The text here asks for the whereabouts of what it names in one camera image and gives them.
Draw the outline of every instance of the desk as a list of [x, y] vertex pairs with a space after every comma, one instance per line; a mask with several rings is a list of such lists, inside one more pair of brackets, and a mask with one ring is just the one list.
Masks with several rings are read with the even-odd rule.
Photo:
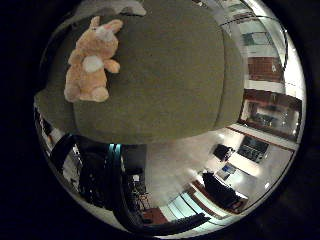
[[238, 153], [233, 153], [228, 159], [228, 163], [254, 177], [258, 177], [262, 172], [259, 164], [241, 156]]

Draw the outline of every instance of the couch cushion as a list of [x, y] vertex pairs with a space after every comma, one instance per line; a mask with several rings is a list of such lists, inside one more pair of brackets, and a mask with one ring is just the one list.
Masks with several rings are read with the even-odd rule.
[[145, 0], [143, 6], [144, 17], [102, 18], [102, 23], [124, 21], [114, 57], [121, 71], [107, 73], [106, 102], [64, 100], [67, 60], [90, 19], [80, 21], [66, 36], [53, 59], [47, 86], [36, 96], [39, 111], [51, 124], [95, 141], [137, 144], [216, 129], [217, 117], [219, 127], [237, 120], [241, 106], [230, 108], [230, 103], [241, 102], [242, 96], [227, 90], [243, 89], [243, 79], [239, 80], [243, 72], [232, 64], [225, 69], [225, 51], [236, 66], [242, 61], [233, 42], [224, 40], [211, 12], [184, 0]]

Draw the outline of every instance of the orange stuffed toy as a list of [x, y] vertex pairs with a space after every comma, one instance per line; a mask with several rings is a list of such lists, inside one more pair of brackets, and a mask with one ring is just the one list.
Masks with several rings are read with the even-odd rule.
[[68, 63], [64, 95], [67, 101], [103, 102], [108, 99], [107, 77], [104, 69], [118, 73], [120, 64], [111, 58], [119, 41], [115, 34], [123, 26], [121, 20], [112, 20], [100, 26], [100, 17], [91, 20], [90, 27], [76, 43]]

